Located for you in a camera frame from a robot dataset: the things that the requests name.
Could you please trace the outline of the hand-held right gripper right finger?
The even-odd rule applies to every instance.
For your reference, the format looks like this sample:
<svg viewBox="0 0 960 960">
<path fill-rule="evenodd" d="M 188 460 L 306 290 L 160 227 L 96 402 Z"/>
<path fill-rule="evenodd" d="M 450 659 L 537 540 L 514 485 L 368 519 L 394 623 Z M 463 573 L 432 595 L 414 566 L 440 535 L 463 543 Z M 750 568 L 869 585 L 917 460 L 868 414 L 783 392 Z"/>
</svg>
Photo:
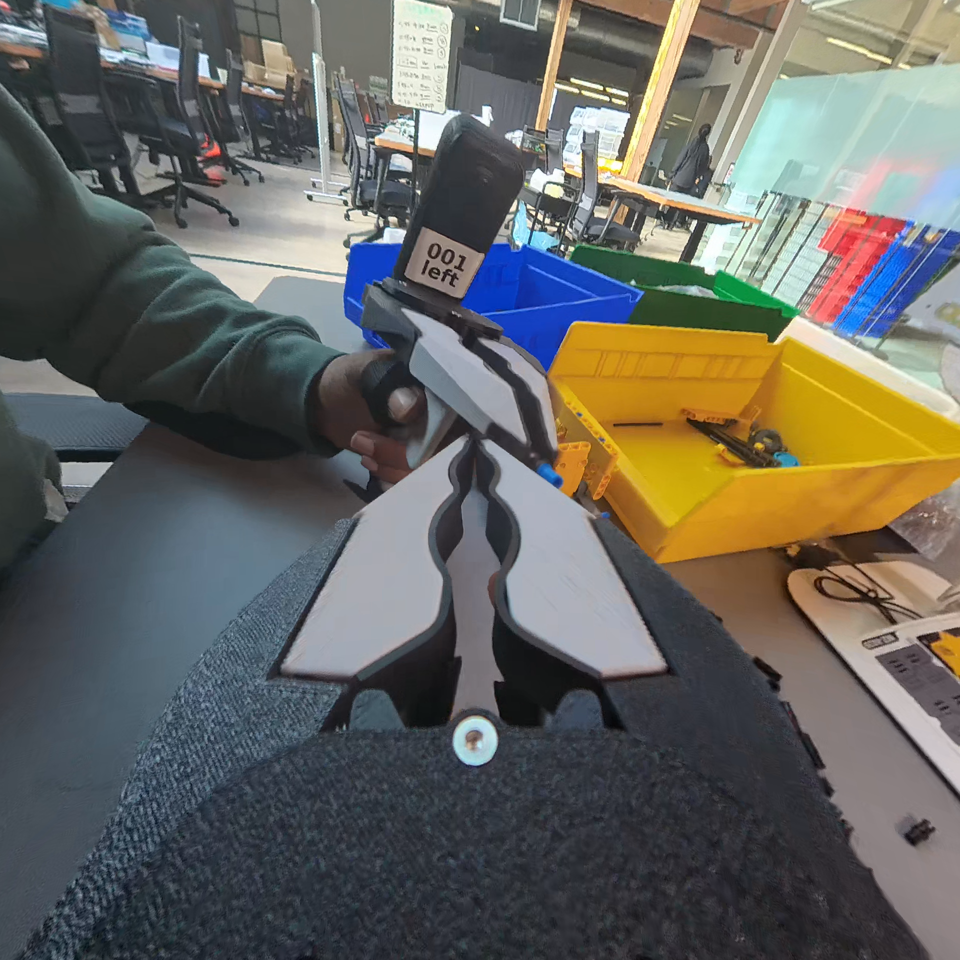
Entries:
<svg viewBox="0 0 960 960">
<path fill-rule="evenodd" d="M 611 682 L 667 662 L 584 508 L 490 440 L 476 444 L 486 540 L 499 561 L 492 649 L 505 681 Z"/>
</svg>

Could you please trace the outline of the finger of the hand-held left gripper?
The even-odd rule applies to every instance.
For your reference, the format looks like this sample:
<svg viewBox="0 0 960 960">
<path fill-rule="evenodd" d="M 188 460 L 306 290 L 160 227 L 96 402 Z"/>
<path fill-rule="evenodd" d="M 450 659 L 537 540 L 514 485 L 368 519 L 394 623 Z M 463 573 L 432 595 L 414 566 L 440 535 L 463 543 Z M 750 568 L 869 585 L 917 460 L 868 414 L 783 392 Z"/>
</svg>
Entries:
<svg viewBox="0 0 960 960">
<path fill-rule="evenodd" d="M 499 376 L 513 391 L 534 463 L 554 464 L 558 456 L 556 415 L 544 367 L 508 339 L 488 340 L 487 348 L 497 357 Z"/>
<path fill-rule="evenodd" d="M 451 327 L 426 315 L 410 315 L 409 322 L 416 331 L 409 359 L 414 378 L 475 431 L 491 436 L 497 427 L 528 444 L 514 388 L 464 346 Z"/>
</svg>

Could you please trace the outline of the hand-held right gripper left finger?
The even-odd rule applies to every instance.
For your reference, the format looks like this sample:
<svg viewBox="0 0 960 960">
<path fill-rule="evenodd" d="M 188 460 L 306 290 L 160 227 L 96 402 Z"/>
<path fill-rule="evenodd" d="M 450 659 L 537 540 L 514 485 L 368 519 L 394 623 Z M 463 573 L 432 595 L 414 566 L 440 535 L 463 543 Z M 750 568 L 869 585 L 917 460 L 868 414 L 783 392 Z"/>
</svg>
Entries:
<svg viewBox="0 0 960 960">
<path fill-rule="evenodd" d="M 355 515 L 279 662 L 282 676 L 426 682 L 453 661 L 449 560 L 473 478 L 474 444 L 461 438 Z"/>
</svg>

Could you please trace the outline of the black and yellow lego model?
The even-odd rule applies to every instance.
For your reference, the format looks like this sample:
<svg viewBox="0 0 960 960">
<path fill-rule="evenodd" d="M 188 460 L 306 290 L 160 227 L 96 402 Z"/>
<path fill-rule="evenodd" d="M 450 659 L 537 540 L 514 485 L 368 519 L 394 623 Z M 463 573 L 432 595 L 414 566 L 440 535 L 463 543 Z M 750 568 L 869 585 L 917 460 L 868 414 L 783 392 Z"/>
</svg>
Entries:
<svg viewBox="0 0 960 960">
<path fill-rule="evenodd" d="M 554 387 L 554 412 L 561 491 L 582 501 L 601 500 L 618 472 L 617 444 L 570 388 Z"/>
</svg>

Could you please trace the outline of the heap of dark lego parts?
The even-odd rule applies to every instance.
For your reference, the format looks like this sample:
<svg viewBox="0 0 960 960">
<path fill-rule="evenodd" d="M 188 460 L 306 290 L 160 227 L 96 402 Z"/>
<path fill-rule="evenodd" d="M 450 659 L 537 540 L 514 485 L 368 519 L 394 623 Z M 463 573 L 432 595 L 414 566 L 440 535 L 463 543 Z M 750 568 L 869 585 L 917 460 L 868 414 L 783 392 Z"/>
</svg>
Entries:
<svg viewBox="0 0 960 960">
<path fill-rule="evenodd" d="M 801 465 L 778 430 L 760 425 L 762 409 L 759 406 L 748 406 L 740 414 L 686 407 L 680 414 L 689 426 L 710 440 L 717 455 L 732 466 L 773 470 Z"/>
</svg>

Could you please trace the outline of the pile of small lego pieces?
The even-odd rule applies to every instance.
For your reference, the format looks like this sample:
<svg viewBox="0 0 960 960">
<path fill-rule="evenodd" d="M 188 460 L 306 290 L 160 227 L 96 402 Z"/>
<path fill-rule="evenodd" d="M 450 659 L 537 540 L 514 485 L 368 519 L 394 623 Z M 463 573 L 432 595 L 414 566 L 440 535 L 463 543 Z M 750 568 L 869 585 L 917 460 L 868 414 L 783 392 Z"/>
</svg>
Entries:
<svg viewBox="0 0 960 960">
<path fill-rule="evenodd" d="M 763 675 L 768 687 L 776 695 L 777 701 L 783 709 L 794 734 L 798 738 L 799 743 L 805 750 L 817 773 L 823 793 L 829 799 L 834 798 L 834 786 L 824 774 L 826 763 L 823 761 L 820 751 L 811 736 L 802 727 L 792 704 L 782 697 L 783 675 L 758 655 L 753 655 L 751 660 L 757 670 Z M 896 826 L 896 831 L 908 845 L 917 847 L 930 840 L 932 835 L 935 834 L 936 827 L 929 819 L 918 819 L 908 815 Z"/>
</svg>

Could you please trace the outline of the person's left hand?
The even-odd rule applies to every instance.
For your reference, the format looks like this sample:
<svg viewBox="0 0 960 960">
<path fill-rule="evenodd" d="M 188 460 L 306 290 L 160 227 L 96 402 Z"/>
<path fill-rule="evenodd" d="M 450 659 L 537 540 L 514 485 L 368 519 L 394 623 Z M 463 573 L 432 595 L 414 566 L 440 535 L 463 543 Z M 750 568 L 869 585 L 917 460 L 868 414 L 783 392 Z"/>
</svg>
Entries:
<svg viewBox="0 0 960 960">
<path fill-rule="evenodd" d="M 410 475 L 406 440 L 394 432 L 418 421 L 426 411 L 424 389 L 414 384 L 392 391 L 387 408 L 391 426 L 383 426 L 364 398 L 362 380 L 366 368 L 391 361 L 390 350 L 342 354 L 323 370 L 316 385 L 315 429 L 318 436 L 339 450 L 360 457 L 370 476 L 395 485 Z"/>
</svg>

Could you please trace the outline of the blue plastic bin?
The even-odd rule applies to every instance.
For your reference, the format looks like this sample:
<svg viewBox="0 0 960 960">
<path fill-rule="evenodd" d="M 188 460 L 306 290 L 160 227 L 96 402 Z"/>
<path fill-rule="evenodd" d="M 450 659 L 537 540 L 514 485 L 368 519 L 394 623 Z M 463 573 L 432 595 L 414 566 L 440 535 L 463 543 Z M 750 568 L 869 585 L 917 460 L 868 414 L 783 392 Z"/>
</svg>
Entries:
<svg viewBox="0 0 960 960">
<path fill-rule="evenodd" d="M 644 293 L 552 253 L 495 244 L 470 286 L 465 271 L 476 259 L 461 244 L 433 239 L 425 251 L 426 279 L 453 275 L 462 306 L 498 324 L 507 338 L 549 368 L 570 326 L 626 323 Z"/>
</svg>

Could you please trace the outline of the whiteboard with writing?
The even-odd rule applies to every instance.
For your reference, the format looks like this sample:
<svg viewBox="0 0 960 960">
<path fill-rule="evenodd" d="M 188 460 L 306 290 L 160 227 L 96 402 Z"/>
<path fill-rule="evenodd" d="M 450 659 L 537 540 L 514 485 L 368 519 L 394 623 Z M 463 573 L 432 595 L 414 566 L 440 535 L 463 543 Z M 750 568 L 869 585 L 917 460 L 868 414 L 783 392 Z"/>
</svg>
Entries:
<svg viewBox="0 0 960 960">
<path fill-rule="evenodd" d="M 392 1 L 390 99 L 432 114 L 447 111 L 453 12 L 445 5 Z"/>
</svg>

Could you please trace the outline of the green plastic bin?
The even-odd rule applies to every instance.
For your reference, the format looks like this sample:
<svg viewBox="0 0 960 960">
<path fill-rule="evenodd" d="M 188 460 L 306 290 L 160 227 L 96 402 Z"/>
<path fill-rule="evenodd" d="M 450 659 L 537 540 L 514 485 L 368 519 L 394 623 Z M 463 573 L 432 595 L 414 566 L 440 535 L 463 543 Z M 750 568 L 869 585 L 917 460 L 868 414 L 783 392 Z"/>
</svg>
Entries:
<svg viewBox="0 0 960 960">
<path fill-rule="evenodd" d="M 759 333 L 776 342 L 798 308 L 724 270 L 709 273 L 683 262 L 600 246 L 578 245 L 572 262 L 638 290 L 634 325 Z"/>
</svg>

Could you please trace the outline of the yellow plastic bin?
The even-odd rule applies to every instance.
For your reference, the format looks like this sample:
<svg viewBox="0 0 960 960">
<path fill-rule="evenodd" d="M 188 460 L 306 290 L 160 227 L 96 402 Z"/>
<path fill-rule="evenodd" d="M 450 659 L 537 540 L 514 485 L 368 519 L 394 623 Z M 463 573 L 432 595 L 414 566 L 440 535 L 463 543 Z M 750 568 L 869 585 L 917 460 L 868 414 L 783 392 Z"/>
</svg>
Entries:
<svg viewBox="0 0 960 960">
<path fill-rule="evenodd" d="M 956 422 L 794 339 L 579 321 L 549 378 L 609 431 L 604 498 L 661 563 L 874 531 L 958 479 Z M 753 405 L 800 466 L 731 465 L 681 415 Z"/>
</svg>

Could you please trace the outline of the black mesh chair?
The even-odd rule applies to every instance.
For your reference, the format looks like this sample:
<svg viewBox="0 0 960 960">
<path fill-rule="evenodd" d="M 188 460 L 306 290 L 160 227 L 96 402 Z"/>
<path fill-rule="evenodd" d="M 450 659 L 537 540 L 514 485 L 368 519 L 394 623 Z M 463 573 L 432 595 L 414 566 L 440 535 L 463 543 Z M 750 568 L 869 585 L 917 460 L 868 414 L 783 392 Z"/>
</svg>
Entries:
<svg viewBox="0 0 960 960">
<path fill-rule="evenodd" d="M 5 400 L 19 430 L 62 466 L 108 466 L 148 426 L 144 416 L 96 396 L 13 392 Z"/>
</svg>

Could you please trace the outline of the printed parts leaflet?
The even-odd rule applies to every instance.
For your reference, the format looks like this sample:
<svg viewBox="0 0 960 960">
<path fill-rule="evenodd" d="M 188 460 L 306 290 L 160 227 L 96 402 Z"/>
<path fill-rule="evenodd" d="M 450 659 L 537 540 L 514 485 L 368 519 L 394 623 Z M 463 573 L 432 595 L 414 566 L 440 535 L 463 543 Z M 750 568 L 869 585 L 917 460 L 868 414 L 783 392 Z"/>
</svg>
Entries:
<svg viewBox="0 0 960 960">
<path fill-rule="evenodd" d="M 952 749 L 959 747 L 959 614 L 909 620 L 859 642 Z"/>
</svg>

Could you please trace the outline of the clear plastic bag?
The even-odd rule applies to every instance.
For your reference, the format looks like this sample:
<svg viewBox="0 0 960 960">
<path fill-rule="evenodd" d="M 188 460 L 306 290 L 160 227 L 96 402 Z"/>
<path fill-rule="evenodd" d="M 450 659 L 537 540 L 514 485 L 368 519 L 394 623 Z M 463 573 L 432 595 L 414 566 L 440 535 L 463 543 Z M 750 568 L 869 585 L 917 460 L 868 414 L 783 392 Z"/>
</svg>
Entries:
<svg viewBox="0 0 960 960">
<path fill-rule="evenodd" d="M 937 561 L 958 540 L 959 481 L 906 510 L 889 527 L 918 554 Z"/>
</svg>

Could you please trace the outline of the red and blue storage rack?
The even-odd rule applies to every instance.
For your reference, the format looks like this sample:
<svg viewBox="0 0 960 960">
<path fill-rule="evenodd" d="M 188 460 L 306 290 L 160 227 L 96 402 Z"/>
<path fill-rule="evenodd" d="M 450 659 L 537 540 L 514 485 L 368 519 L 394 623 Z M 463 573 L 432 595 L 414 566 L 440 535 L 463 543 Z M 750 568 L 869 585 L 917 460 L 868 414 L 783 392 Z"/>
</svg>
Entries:
<svg viewBox="0 0 960 960">
<path fill-rule="evenodd" d="M 877 346 L 958 264 L 959 232 L 843 208 L 817 249 L 825 258 L 799 300 L 800 314 L 842 339 Z"/>
</svg>

